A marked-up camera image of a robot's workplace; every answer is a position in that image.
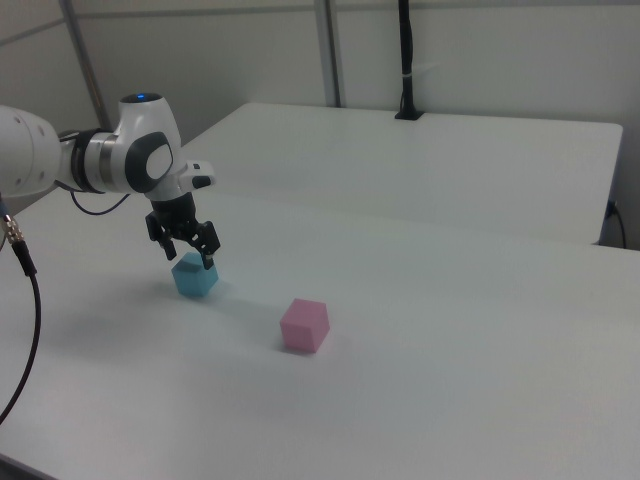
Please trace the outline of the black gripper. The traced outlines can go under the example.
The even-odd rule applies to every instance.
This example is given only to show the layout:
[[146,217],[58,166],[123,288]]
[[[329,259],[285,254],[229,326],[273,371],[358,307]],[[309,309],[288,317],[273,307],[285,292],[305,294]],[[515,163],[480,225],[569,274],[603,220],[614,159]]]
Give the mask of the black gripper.
[[149,238],[163,249],[166,258],[176,257],[173,238],[189,238],[189,245],[201,256],[204,268],[214,266],[214,255],[221,243],[211,221],[198,223],[193,195],[186,193],[180,197],[152,201],[152,211],[145,217]]

